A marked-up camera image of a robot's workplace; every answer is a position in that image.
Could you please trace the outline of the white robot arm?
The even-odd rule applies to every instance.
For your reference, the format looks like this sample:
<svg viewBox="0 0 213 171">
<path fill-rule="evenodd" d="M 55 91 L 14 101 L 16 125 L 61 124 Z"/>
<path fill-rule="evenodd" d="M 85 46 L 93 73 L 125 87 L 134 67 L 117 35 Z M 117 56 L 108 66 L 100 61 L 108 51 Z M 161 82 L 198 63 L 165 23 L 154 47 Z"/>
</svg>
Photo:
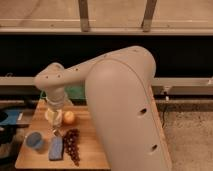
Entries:
<svg viewBox="0 0 213 171">
<path fill-rule="evenodd" d="M 65 87 L 85 84 L 85 96 L 111 171 L 172 171 L 151 82 L 156 63 L 130 46 L 64 68 L 52 63 L 34 78 L 47 104 L 60 109 Z"/>
</svg>

